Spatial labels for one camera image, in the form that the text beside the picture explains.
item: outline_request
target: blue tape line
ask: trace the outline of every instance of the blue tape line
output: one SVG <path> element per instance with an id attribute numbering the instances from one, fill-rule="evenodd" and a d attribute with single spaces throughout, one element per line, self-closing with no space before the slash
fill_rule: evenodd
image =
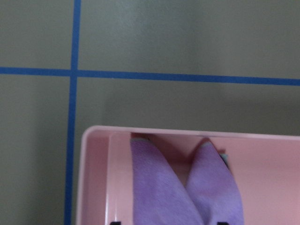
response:
<path id="1" fill-rule="evenodd" d="M 187 82 L 244 83 L 244 84 L 271 84 L 271 85 L 300 86 L 300 79 L 248 77 L 248 76 L 243 77 L 243 76 L 219 76 L 219 75 L 114 72 L 114 71 L 93 71 L 93 70 L 76 70 L 76 69 L 66 70 L 66 69 L 0 67 L 0 74 L 46 75 L 46 76 L 74 76 L 75 75 L 77 77 L 137 79 L 137 80 L 154 80 L 154 81 L 187 81 Z"/>
<path id="2" fill-rule="evenodd" d="M 64 224 L 71 225 L 77 77 L 70 78 Z"/>
<path id="3" fill-rule="evenodd" d="M 81 0 L 74 0 L 71 70 L 78 69 Z"/>
<path id="4" fill-rule="evenodd" d="M 73 191 L 73 164 L 74 164 L 74 135 L 76 118 L 77 69 L 79 52 L 81 1 L 74 0 L 72 54 L 70 70 L 69 112 L 67 126 L 67 161 L 65 187 L 65 215 L 64 224 L 71 225 L 72 220 L 72 191 Z"/>
<path id="5" fill-rule="evenodd" d="M 300 79 L 79 70 L 78 77 L 300 86 Z"/>
<path id="6" fill-rule="evenodd" d="M 71 71 L 68 69 L 0 67 L 0 74 L 70 76 Z"/>

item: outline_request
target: lavender sock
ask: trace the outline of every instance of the lavender sock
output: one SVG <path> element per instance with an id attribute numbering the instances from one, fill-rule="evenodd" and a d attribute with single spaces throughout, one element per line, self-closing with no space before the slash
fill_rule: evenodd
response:
<path id="1" fill-rule="evenodd" d="M 244 224 L 238 187 L 212 143 L 206 142 L 197 150 L 186 190 L 205 225 Z"/>
<path id="2" fill-rule="evenodd" d="M 185 188 L 161 152 L 146 139 L 132 139 L 135 225 L 203 225 Z"/>

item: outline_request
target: purple fabric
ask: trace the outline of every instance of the purple fabric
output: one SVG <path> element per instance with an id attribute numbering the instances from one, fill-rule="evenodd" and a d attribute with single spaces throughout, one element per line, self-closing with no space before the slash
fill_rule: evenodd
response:
<path id="1" fill-rule="evenodd" d="M 212 143 L 206 142 L 197 150 L 186 190 L 204 224 L 244 224 L 240 192 Z"/>
<path id="2" fill-rule="evenodd" d="M 214 146 L 196 153 L 183 187 L 161 154 L 146 139 L 132 139 L 135 225 L 243 225 L 239 190 Z"/>
<path id="3" fill-rule="evenodd" d="M 182 183 L 149 141 L 132 139 L 135 225 L 203 225 Z"/>

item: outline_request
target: pink plastic box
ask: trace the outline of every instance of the pink plastic box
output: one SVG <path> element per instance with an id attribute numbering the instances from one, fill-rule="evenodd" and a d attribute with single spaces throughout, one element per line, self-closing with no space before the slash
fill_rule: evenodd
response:
<path id="1" fill-rule="evenodd" d="M 82 137 L 77 225 L 133 224 L 131 133 L 148 134 L 184 183 L 205 137 L 228 154 L 246 225 L 300 224 L 300 137 L 93 126 Z"/>

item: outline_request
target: gray floor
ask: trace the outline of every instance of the gray floor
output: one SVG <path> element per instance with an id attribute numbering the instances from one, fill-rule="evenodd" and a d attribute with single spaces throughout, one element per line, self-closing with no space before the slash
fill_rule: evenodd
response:
<path id="1" fill-rule="evenodd" d="M 299 79 L 299 9 L 82 0 L 79 69 Z M 70 68 L 72 1 L 4 0 L 0 21 L 0 67 Z M 68 93 L 67 77 L 0 75 L 0 224 L 63 224 Z M 73 209 L 89 126 L 300 135 L 299 115 L 297 86 L 78 78 Z"/>

